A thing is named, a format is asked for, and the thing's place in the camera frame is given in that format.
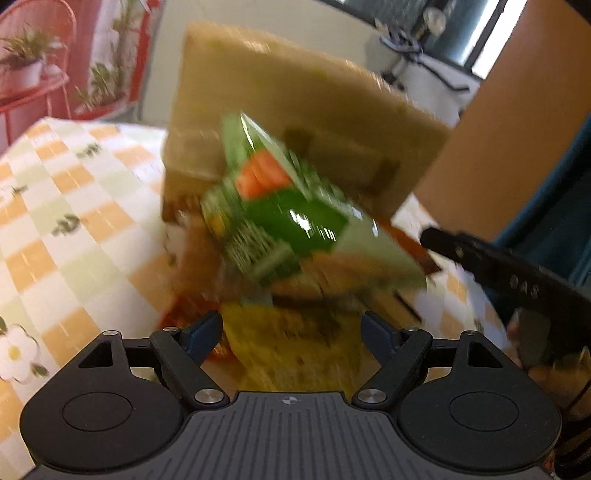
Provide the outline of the person's right hand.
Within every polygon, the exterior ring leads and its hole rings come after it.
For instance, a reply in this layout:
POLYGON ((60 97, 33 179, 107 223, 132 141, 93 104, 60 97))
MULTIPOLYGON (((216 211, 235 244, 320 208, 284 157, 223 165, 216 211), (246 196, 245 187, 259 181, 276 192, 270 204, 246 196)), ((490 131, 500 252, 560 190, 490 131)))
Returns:
POLYGON ((538 365, 526 371, 569 416, 583 419, 590 415, 590 351, 587 347, 552 367, 538 365))

